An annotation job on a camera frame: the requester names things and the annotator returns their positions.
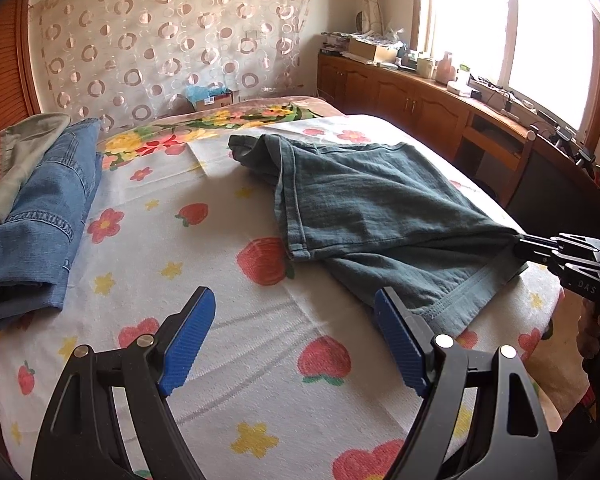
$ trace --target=bottle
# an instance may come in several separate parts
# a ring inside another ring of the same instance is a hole
[[[461,85],[468,85],[469,84],[469,78],[471,75],[471,70],[469,69],[469,67],[467,65],[460,65],[460,68],[458,69],[458,79],[456,81],[458,81]]]
[[[449,81],[456,80],[456,67],[452,64],[452,56],[451,52],[445,52],[445,57],[438,62],[436,70],[436,81],[445,86]]]

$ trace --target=wooden cabinet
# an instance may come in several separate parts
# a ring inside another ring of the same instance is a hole
[[[446,160],[453,160],[469,119],[469,108],[451,95],[421,88],[414,107],[413,136]]]
[[[358,70],[345,70],[345,90],[342,110],[346,114],[370,114],[375,112],[373,83],[370,75]]]
[[[484,104],[450,94],[437,83],[404,72],[363,65],[344,57],[319,56],[318,94],[346,114],[375,115],[453,162],[476,115],[524,143],[526,129]],[[511,168],[516,155],[479,132],[477,145]]]
[[[384,75],[379,76],[377,85],[375,115],[411,133],[416,87],[407,80],[391,81]]]
[[[318,94],[329,104],[338,108],[336,92],[339,72],[335,64],[323,62],[322,56],[318,62]]]

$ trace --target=denim jacket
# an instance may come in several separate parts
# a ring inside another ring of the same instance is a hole
[[[102,155],[95,150],[99,129],[98,119],[66,128],[0,225],[0,330],[32,310],[62,309],[102,175]]]

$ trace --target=wooden cabinet door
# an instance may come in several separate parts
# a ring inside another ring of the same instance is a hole
[[[376,116],[389,121],[401,130],[410,126],[410,111],[413,101],[412,92],[404,85],[395,82],[378,81],[378,98],[376,99]]]
[[[415,96],[413,136],[452,161],[469,118],[469,107],[452,95],[421,86]]]
[[[318,95],[333,106],[336,106],[336,87],[339,77],[339,70],[331,60],[320,60],[318,64]]]
[[[374,96],[370,74],[361,66],[360,70],[348,69],[344,79],[344,102],[341,110],[346,114],[372,114]]]

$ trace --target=metal screw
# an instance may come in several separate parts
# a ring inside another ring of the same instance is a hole
[[[78,348],[74,350],[74,355],[76,357],[84,357],[89,353],[89,347],[87,345],[80,345]]]
[[[136,339],[136,344],[142,348],[151,346],[154,344],[154,336],[151,334],[142,334],[138,339]]]
[[[504,357],[506,357],[507,359],[513,359],[516,355],[518,355],[516,349],[513,348],[513,346],[509,345],[502,345],[500,347],[500,353],[504,355]]]
[[[454,340],[446,334],[436,336],[436,345],[440,348],[451,348],[454,345]]]

